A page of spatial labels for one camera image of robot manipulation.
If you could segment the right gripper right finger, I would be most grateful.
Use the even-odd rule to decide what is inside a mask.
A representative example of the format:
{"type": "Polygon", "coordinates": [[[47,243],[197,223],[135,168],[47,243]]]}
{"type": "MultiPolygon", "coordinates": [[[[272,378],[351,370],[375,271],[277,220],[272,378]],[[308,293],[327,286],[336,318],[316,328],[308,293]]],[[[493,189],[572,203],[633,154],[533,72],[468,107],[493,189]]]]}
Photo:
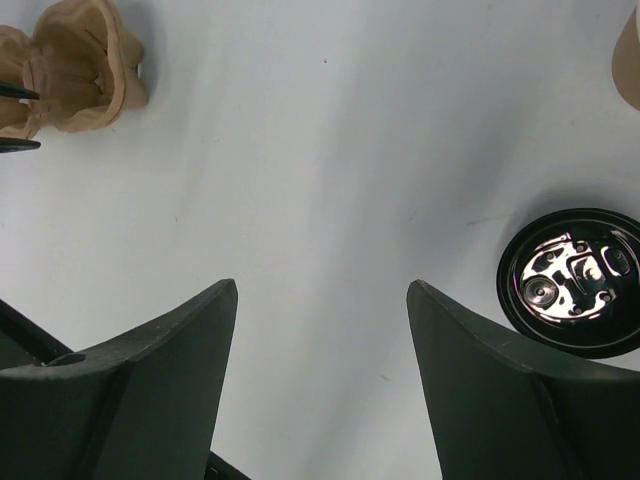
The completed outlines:
{"type": "Polygon", "coordinates": [[[446,479],[635,479],[639,375],[561,352],[428,283],[407,309],[446,479]]]}

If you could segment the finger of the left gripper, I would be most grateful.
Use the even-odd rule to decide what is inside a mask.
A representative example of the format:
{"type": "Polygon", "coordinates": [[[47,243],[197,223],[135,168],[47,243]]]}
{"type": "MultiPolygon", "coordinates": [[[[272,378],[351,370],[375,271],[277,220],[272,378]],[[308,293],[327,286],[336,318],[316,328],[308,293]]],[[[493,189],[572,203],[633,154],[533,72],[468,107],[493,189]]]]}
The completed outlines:
{"type": "Polygon", "coordinates": [[[33,140],[17,139],[17,138],[0,138],[0,153],[14,153],[37,150],[41,147],[41,143],[33,140]]]}
{"type": "Polygon", "coordinates": [[[18,100],[39,100],[40,95],[23,87],[15,86],[7,82],[0,82],[0,96],[18,100]]]}

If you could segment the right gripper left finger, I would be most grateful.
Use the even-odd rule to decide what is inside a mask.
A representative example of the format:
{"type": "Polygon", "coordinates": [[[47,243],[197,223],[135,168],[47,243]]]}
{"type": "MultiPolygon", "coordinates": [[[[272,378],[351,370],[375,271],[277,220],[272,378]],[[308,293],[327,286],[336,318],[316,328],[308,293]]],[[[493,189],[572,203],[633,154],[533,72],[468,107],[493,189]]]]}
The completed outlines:
{"type": "Polygon", "coordinates": [[[236,478],[211,441],[237,303],[222,280],[82,351],[3,305],[2,477],[236,478]]]}

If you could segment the brown cardboard cup carrier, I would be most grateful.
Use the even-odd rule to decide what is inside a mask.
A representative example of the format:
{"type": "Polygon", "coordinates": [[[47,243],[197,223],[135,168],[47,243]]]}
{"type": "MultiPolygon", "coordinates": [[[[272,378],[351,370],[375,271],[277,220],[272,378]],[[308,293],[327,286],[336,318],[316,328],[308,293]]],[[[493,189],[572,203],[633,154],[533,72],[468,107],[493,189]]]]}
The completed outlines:
{"type": "Polygon", "coordinates": [[[1,80],[35,93],[1,99],[1,134],[32,139],[103,129],[126,110],[147,105],[138,66],[144,47],[110,1],[60,1],[39,17],[32,34],[1,28],[1,80]]]}

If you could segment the brown paper cup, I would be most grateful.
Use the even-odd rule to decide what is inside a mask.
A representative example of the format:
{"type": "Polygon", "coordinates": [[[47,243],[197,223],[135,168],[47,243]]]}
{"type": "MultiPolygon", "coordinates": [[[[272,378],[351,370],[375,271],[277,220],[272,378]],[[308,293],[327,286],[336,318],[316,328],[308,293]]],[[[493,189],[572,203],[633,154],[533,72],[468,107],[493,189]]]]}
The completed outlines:
{"type": "Polygon", "coordinates": [[[633,109],[640,109],[639,4],[636,4],[617,39],[611,63],[614,86],[633,109]]]}

